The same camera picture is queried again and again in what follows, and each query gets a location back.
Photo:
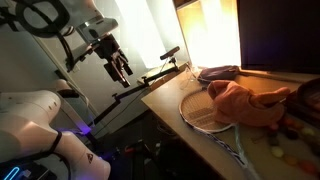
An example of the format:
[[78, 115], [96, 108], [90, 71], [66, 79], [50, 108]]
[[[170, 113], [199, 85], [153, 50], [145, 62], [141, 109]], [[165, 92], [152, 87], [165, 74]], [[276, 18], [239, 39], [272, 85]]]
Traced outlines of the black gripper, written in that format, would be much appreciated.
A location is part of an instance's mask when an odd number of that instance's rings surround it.
[[121, 83], [124, 88], [129, 87], [130, 83], [124, 77], [121, 70], [124, 70], [128, 76], [132, 75], [133, 72], [114, 36], [109, 34], [104, 39], [100, 40], [98, 45], [99, 47], [95, 49], [95, 52], [101, 59], [105, 59], [107, 61], [104, 67], [108, 71], [112, 71], [112, 78]]

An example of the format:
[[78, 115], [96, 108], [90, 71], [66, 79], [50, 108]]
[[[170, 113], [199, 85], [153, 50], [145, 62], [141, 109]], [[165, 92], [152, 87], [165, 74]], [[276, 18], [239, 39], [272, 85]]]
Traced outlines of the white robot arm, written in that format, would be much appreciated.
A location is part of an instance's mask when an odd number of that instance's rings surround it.
[[[1, 23], [41, 38], [57, 37], [71, 71], [93, 52], [107, 61], [114, 81], [127, 87], [132, 73], [111, 31], [116, 20], [104, 17], [93, 0], [12, 0], [1, 9]], [[88, 149], [72, 132], [50, 127], [61, 106], [50, 91], [1, 95], [1, 166], [15, 166], [55, 154], [69, 169], [68, 180], [108, 180], [111, 166]]]

